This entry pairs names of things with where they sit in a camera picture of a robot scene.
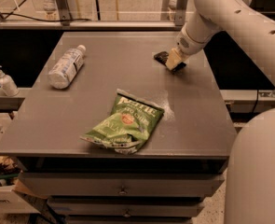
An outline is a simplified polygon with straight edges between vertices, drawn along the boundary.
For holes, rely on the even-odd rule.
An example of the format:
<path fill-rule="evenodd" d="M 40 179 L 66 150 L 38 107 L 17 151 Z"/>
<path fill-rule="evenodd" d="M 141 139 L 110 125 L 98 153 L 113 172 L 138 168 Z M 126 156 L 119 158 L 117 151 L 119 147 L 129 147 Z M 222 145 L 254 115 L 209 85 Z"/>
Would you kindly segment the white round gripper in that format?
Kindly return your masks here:
<path fill-rule="evenodd" d="M 169 51 L 166 67 L 172 71 L 179 63 L 184 62 L 188 56 L 201 51 L 206 42 L 204 30 L 198 25 L 186 23 L 176 37 L 177 48 Z"/>

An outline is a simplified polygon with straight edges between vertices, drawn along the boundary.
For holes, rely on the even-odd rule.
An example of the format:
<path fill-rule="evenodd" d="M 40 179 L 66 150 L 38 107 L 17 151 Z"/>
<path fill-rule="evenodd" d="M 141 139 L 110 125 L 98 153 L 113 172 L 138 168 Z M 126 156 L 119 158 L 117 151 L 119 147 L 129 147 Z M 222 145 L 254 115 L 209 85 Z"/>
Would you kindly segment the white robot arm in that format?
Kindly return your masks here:
<path fill-rule="evenodd" d="M 247 58 L 220 63 L 222 77 L 239 88 L 275 89 L 275 21 L 250 8 L 251 1 L 194 0 L 195 11 L 176 38 L 168 69 L 225 31 Z M 275 108 L 248 121 L 232 145 L 224 224 L 275 224 Z"/>

